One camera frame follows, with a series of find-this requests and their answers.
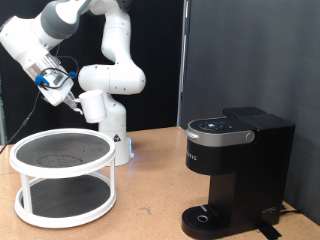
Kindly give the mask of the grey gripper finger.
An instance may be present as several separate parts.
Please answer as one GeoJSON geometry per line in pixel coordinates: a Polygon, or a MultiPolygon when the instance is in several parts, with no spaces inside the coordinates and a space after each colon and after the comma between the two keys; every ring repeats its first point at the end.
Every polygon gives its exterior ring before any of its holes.
{"type": "Polygon", "coordinates": [[[69,92],[64,99],[64,103],[68,105],[71,109],[76,109],[77,108],[77,102],[76,98],[74,97],[72,92],[69,92]]]}

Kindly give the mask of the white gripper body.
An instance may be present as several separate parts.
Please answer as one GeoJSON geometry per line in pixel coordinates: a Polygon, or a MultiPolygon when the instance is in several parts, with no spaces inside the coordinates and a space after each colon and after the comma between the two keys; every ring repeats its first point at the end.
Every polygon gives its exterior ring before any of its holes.
{"type": "Polygon", "coordinates": [[[64,102],[73,87],[73,76],[58,68],[47,68],[37,75],[37,86],[53,106],[64,102]]]}

